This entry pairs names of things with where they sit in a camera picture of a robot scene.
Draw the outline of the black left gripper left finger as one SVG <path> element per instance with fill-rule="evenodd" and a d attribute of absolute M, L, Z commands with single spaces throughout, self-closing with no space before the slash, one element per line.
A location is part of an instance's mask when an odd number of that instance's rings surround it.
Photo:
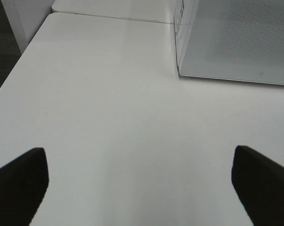
<path fill-rule="evenodd" d="M 33 148 L 0 168 L 0 226 L 28 226 L 47 188 L 44 148 Z"/>

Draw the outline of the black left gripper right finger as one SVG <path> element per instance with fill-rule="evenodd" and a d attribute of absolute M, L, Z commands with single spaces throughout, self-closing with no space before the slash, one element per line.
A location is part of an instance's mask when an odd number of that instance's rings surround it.
<path fill-rule="evenodd" d="M 284 226 L 284 167 L 258 151 L 239 145 L 232 185 L 255 226 Z"/>

